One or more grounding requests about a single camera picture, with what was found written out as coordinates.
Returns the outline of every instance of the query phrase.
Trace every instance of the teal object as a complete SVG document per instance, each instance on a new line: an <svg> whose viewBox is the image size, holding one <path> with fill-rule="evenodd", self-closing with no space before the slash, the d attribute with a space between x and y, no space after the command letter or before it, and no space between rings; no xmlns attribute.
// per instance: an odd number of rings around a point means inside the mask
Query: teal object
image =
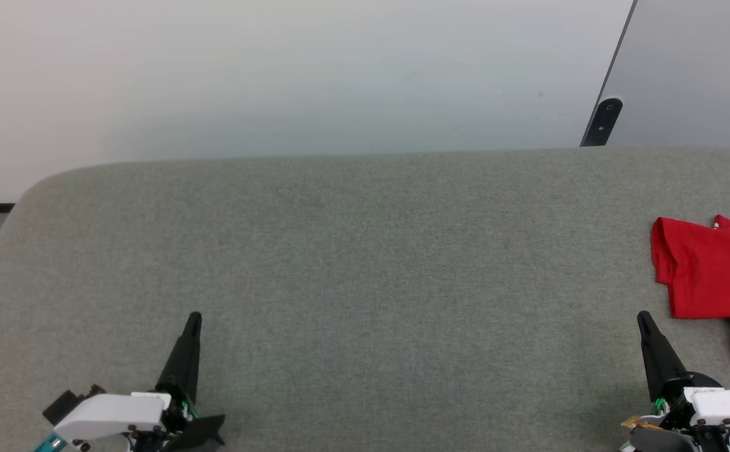
<svg viewBox="0 0 730 452"><path fill-rule="evenodd" d="M66 444L63 438L56 434L51 434L33 452L61 452L66 447Z"/></svg>

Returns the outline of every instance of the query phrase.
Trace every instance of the folded red garment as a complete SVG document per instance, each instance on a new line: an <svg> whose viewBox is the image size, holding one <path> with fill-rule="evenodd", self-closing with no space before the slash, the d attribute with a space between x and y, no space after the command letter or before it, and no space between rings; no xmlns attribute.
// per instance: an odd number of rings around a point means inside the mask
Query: folded red garment
<svg viewBox="0 0 730 452"><path fill-rule="evenodd" d="M716 222L658 218L652 226L655 280L668 285L674 318L730 317L730 220Z"/></svg>

